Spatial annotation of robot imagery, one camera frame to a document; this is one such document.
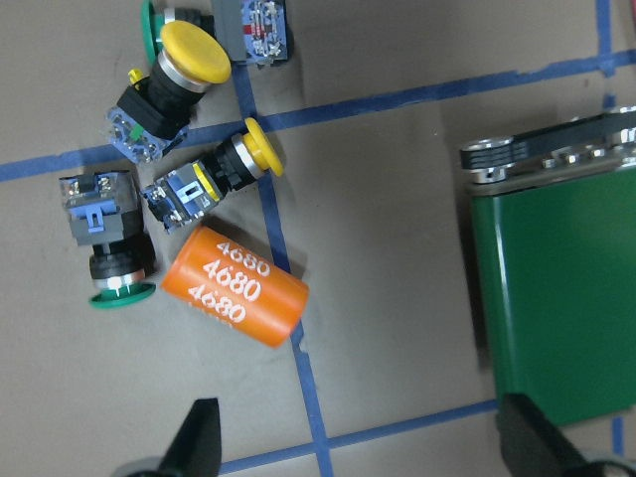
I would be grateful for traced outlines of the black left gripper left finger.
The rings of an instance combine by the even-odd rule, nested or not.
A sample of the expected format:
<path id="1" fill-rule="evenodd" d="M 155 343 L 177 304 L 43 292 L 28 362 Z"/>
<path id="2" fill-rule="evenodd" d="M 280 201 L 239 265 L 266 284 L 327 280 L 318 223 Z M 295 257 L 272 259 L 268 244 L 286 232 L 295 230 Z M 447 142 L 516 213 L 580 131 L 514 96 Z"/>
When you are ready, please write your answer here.
<path id="1" fill-rule="evenodd" d="M 161 476 L 218 476 L 222 434 L 218 400 L 194 401 L 158 466 Z"/>

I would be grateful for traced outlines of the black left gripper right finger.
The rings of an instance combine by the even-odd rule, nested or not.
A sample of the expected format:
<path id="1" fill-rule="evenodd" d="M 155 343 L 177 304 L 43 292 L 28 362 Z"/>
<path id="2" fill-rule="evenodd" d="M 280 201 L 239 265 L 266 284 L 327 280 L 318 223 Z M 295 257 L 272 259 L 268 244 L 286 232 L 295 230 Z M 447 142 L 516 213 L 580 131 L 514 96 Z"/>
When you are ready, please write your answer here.
<path id="1" fill-rule="evenodd" d="M 526 395 L 505 394 L 497 415 L 500 450 L 512 476 L 584 476 L 587 460 Z"/>

